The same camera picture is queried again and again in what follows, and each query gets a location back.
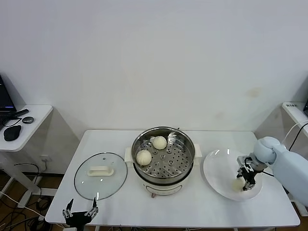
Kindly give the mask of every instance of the white shelf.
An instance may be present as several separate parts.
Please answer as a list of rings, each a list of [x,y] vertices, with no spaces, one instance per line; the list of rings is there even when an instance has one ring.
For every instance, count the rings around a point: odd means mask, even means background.
[[[295,123],[299,123],[301,121],[308,121],[307,115],[303,112],[303,108],[305,106],[304,102],[284,102],[282,104],[282,108],[286,111],[286,113],[294,120]],[[298,126],[302,127],[307,122],[300,123]],[[304,134],[308,137],[308,126],[303,128]]]

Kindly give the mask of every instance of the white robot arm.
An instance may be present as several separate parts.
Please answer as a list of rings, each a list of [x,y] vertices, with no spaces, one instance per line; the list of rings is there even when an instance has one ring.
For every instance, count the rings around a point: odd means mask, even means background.
[[[239,156],[238,177],[243,176],[244,190],[253,188],[254,176],[267,166],[274,177],[300,203],[308,206],[308,160],[297,153],[290,152],[273,137],[264,137],[257,141],[249,156]]]

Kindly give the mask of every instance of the white plate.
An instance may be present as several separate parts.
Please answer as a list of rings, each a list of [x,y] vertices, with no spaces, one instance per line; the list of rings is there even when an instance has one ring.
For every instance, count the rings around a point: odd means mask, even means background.
[[[209,153],[203,162],[203,172],[208,183],[219,194],[235,200],[243,201],[254,198],[262,189],[262,174],[255,176],[256,185],[245,192],[235,192],[232,181],[236,179],[239,164],[236,158],[244,155],[236,150],[220,149]]]

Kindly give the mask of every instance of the black mouse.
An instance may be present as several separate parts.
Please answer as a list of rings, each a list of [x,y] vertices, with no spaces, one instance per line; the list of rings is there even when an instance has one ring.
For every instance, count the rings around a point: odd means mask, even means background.
[[[32,124],[32,122],[34,121],[34,118],[32,116],[26,116],[25,118],[23,118],[22,122],[24,124]]]
[[[20,130],[21,130],[20,125],[12,126],[12,127],[5,129],[5,131],[3,133],[4,139],[6,141],[16,140],[19,137]]]

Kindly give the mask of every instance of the electrical outlet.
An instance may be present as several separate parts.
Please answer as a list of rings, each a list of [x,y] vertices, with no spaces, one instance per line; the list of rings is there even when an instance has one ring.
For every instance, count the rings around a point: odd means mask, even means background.
[[[52,160],[51,160],[51,157],[48,156],[48,155],[40,155],[40,160],[41,160],[42,162],[51,162],[51,161],[52,161]]]

